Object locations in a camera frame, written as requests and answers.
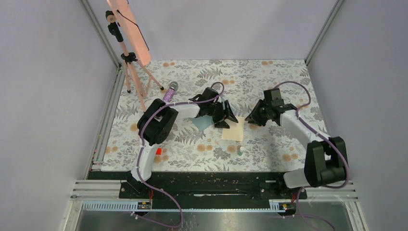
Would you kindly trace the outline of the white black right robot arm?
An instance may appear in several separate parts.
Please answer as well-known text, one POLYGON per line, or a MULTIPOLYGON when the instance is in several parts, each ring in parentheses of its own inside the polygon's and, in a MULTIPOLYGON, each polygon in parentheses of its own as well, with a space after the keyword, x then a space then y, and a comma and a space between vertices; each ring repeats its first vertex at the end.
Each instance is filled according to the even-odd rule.
POLYGON ((285 104, 278 88, 265 90, 245 119, 250 124, 265 126, 271 120, 290 132, 306 149, 304 167, 283 174, 276 185, 282 198, 290 197, 295 188, 333 187, 333 183, 348 182, 348 164, 345 142, 340 137, 330 137, 312 128, 299 115, 293 104, 285 104))

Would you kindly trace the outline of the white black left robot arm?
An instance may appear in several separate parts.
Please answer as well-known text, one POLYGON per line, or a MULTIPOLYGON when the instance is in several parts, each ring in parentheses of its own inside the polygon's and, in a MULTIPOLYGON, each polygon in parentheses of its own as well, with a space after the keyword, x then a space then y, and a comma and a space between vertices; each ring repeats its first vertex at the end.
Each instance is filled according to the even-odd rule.
POLYGON ((138 198, 149 193, 148 180, 152 175, 153 161, 158 145, 169 136, 177 119, 199 118, 209 116, 214 127, 229 129, 226 122, 238 124, 228 100, 221 101, 220 93, 207 87, 203 93, 197 94, 186 102, 167 103, 162 99, 155 99, 139 119, 139 153, 136 165, 131 175, 136 180, 131 185, 131 192, 138 198))

